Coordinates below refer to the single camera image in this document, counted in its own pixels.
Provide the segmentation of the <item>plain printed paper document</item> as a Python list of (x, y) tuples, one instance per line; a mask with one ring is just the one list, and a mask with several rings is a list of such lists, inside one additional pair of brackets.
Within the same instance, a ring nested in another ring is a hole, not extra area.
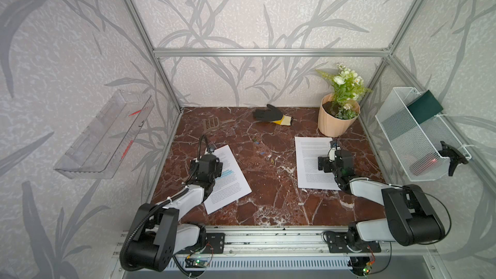
[(298, 187), (301, 189), (339, 191), (333, 174), (318, 169), (318, 158), (328, 157), (333, 139), (296, 136), (294, 140)]

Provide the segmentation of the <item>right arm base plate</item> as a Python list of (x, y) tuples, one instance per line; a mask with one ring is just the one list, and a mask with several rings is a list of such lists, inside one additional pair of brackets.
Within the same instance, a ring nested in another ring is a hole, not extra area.
[(324, 231), (323, 240), (330, 253), (381, 253), (378, 242), (365, 242), (352, 232)]

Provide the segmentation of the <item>highlighted printed paper document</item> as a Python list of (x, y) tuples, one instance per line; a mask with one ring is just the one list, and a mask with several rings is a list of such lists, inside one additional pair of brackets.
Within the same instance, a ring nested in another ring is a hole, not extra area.
[(204, 201), (207, 214), (212, 214), (252, 193), (230, 146), (225, 145), (215, 150), (214, 155), (220, 159), (223, 167), (221, 177), (215, 179), (213, 192)]

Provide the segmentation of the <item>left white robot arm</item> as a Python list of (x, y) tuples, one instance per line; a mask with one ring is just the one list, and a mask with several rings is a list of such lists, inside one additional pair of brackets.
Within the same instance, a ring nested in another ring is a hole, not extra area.
[(213, 154), (192, 160), (191, 177), (179, 193), (158, 204), (143, 204), (138, 208), (120, 251), (119, 259), (125, 271), (161, 272), (177, 253), (195, 252), (207, 245), (204, 225), (179, 221), (208, 199), (222, 167), (223, 163)]

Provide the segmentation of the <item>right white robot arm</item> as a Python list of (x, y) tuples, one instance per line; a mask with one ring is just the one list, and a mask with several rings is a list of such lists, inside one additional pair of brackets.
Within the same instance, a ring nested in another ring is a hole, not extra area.
[(392, 185), (355, 174), (353, 157), (343, 149), (331, 149), (317, 159), (318, 170), (332, 173), (338, 188), (384, 207), (383, 219), (353, 222), (347, 232), (325, 232), (330, 244), (343, 241), (352, 252), (376, 242), (396, 242), (404, 247), (431, 245), (444, 240), (450, 231), (441, 222), (429, 198), (418, 185)]

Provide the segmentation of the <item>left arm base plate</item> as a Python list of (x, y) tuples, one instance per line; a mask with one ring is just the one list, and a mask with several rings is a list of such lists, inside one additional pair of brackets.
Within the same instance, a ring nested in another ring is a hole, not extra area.
[(222, 254), (224, 252), (224, 247), (226, 244), (226, 234), (225, 233), (213, 233), (208, 232), (206, 234), (206, 240), (204, 241), (205, 246), (203, 248), (193, 250), (191, 248), (186, 248), (178, 252), (178, 254)]

